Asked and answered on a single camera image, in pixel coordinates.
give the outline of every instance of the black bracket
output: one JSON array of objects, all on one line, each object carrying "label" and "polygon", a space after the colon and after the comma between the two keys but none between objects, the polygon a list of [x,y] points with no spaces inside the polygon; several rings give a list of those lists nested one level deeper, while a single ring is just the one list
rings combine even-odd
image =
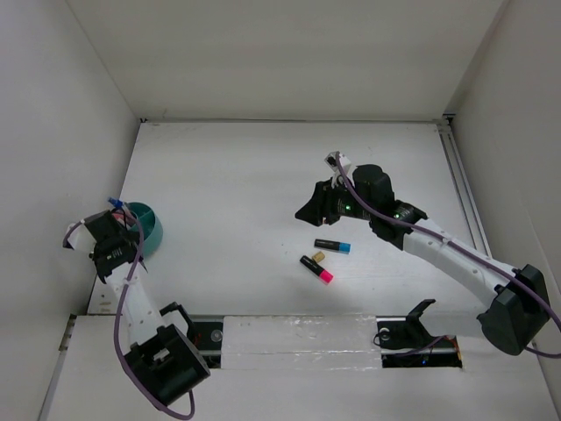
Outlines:
[{"label": "black bracket", "polygon": [[85,219],[84,225],[96,241],[90,259],[96,265],[101,282],[113,273],[113,269],[132,263],[137,253],[138,232],[127,231],[114,218],[117,210],[105,210]]},{"label": "black bracket", "polygon": [[427,308],[435,303],[435,299],[421,301],[407,316],[379,316],[379,345],[386,349],[420,348],[428,345],[435,337],[430,336],[419,320]]},{"label": "black bracket", "polygon": [[133,344],[124,358],[142,385],[166,406],[210,376],[198,350],[174,325],[159,327],[142,345]]},{"label": "black bracket", "polygon": [[221,317],[192,319],[185,308],[176,302],[161,309],[160,315],[164,316],[172,311],[178,311],[187,322],[187,339],[195,345],[209,368],[220,368],[224,319]]}]

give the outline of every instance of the white table surface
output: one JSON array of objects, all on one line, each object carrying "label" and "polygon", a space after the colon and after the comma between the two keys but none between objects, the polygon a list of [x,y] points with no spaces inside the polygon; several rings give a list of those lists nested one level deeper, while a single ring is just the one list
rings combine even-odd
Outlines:
[{"label": "white table surface", "polygon": [[[48,421],[169,421],[121,370],[113,320],[77,319]],[[372,317],[226,318],[194,420],[557,420],[534,355],[459,337],[464,369],[382,369],[373,332]],[[172,408],[188,413],[187,396]]]},{"label": "white table surface", "polygon": [[[426,211],[471,244],[448,162],[433,124],[145,123],[122,198],[153,207],[164,239],[146,260],[158,305],[192,314],[404,314],[424,298],[432,310],[477,314],[479,302],[428,263],[379,240],[366,221],[316,228],[294,218],[315,183],[327,180],[327,153],[390,175],[397,198]],[[314,239],[352,244],[325,252],[335,275],[325,286],[299,263]],[[98,281],[90,314],[112,313]]]}]

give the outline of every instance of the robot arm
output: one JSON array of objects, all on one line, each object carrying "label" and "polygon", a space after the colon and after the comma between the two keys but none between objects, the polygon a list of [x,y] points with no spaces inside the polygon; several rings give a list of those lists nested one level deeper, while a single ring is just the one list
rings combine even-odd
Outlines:
[{"label": "robot arm", "polygon": [[[311,199],[296,212],[297,219],[315,226],[334,224],[342,216],[369,221],[380,239],[426,260],[472,292],[488,308],[478,316],[483,334],[504,353],[520,354],[549,320],[545,308],[519,286],[528,287],[549,306],[539,270],[530,265],[513,268],[454,239],[425,212],[396,200],[390,178],[380,167],[354,169],[353,188],[346,176],[352,165],[344,155],[330,153],[325,161],[334,175],[316,184]],[[432,302],[425,301],[423,310]],[[424,346],[432,337],[417,323],[422,311],[416,314],[414,325],[422,331],[417,344]]]},{"label": "robot arm", "polygon": [[[139,233],[128,230],[125,219],[119,223],[108,210],[88,217],[69,227],[63,246],[89,253],[97,275],[111,286],[117,300],[126,291],[122,312],[128,328],[129,350],[123,355],[116,349],[117,356],[120,355],[124,371],[143,394],[149,394],[147,397],[154,406],[174,416],[167,406],[209,377],[210,371],[193,345],[195,327],[185,310],[176,303],[158,310],[147,293],[148,273],[142,259],[135,261],[140,247]],[[185,318],[187,332],[165,317],[175,310]],[[118,335],[117,347],[120,348]]]}]

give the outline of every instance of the purple cable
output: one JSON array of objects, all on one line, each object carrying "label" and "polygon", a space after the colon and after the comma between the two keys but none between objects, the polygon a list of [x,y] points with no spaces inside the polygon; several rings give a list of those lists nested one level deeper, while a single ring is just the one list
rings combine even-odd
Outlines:
[{"label": "purple cable", "polygon": [[[125,215],[130,218],[138,227],[138,233],[140,234],[140,240],[138,243],[137,253],[132,261],[131,270],[126,277],[126,281],[130,282],[132,279],[132,275],[134,274],[134,270],[140,261],[140,256],[142,256],[142,249],[144,246],[144,232],[142,231],[142,225],[140,222],[125,208],[123,208]],[[121,297],[119,298],[119,302],[117,305],[117,314],[115,315],[115,324],[113,325],[113,345],[115,346],[115,353],[117,354],[117,358],[121,363],[121,368],[123,369],[124,373],[131,379],[132,384],[134,384],[140,393],[145,396],[146,399],[157,409],[164,412],[169,417],[174,417],[176,419],[181,420],[190,420],[195,415],[195,398],[193,397],[193,390],[189,391],[189,402],[191,405],[191,412],[188,415],[180,414],[179,412],[175,412],[174,410],[170,410],[166,405],[161,403],[158,399],[156,399],[140,382],[136,375],[132,372],[131,368],[126,362],[124,358],[123,351],[121,351],[121,344],[119,343],[119,326],[121,325],[121,313],[123,313],[124,307],[124,300],[126,298],[127,290],[129,289],[128,283],[123,285],[123,290],[121,291]]]},{"label": "purple cable", "polygon": [[[335,155],[335,161],[337,163],[337,169],[339,170],[339,173],[341,174],[341,177],[343,178],[344,186],[347,188],[347,190],[349,190],[351,195],[360,204],[360,206],[362,206],[366,211],[372,213],[375,217],[377,217],[379,219],[382,219],[386,222],[389,222],[390,224],[405,226],[407,228],[411,228],[412,230],[423,232],[423,233],[425,233],[425,234],[427,234],[427,235],[431,236],[432,238],[437,239],[439,241],[443,241],[444,235],[442,235],[438,232],[434,232],[434,231],[432,231],[428,228],[425,228],[424,226],[417,226],[415,224],[410,224],[408,222],[400,221],[399,219],[394,219],[394,218],[388,217],[388,216],[378,212],[374,208],[372,208],[368,203],[366,203],[362,199],[362,197],[359,196],[359,194],[352,187],[352,183],[349,180],[349,177],[347,176],[347,174],[344,172],[343,166],[341,165],[341,160],[339,159],[339,152],[337,152],[336,155]],[[532,299],[536,300],[536,302],[538,304],[540,304],[540,306],[545,310],[545,312],[553,319],[553,321],[555,322],[555,325],[557,326],[557,328],[561,332],[561,318],[559,318],[557,313],[550,307],[549,304],[547,304],[547,302],[545,300],[543,300],[538,294],[536,294],[534,291],[532,291],[532,289],[530,289],[529,287],[524,285],[523,282],[517,280],[516,278],[514,278],[508,272],[505,272],[501,268],[497,268],[493,263],[490,263],[486,260],[481,259],[479,256],[473,254],[469,250],[464,249],[462,246],[454,243],[451,240],[448,241],[447,245],[452,247],[454,250],[458,251],[459,253],[463,254],[465,257],[468,257],[469,259],[475,261],[476,263],[479,263],[484,268],[492,270],[496,274],[499,274],[499,275],[507,278],[514,285],[516,285],[522,291],[524,291],[526,294],[531,296]],[[529,352],[534,353],[536,355],[539,355],[541,357],[552,358],[552,359],[561,359],[561,353],[545,353],[545,352],[542,352],[542,351],[538,351],[537,349],[530,348],[528,346],[525,346],[524,349],[526,351],[529,351]]]},{"label": "purple cable", "polygon": [[434,345],[436,345],[438,342],[440,342],[444,338],[446,338],[446,337],[445,336],[439,336],[438,338],[435,338],[432,342],[430,342],[428,345],[425,345],[421,348],[412,349],[411,351],[407,351],[406,353],[395,353],[394,356],[395,357],[409,357],[411,355],[415,355],[417,353],[420,353],[421,351],[424,351],[425,349],[432,348]]}]

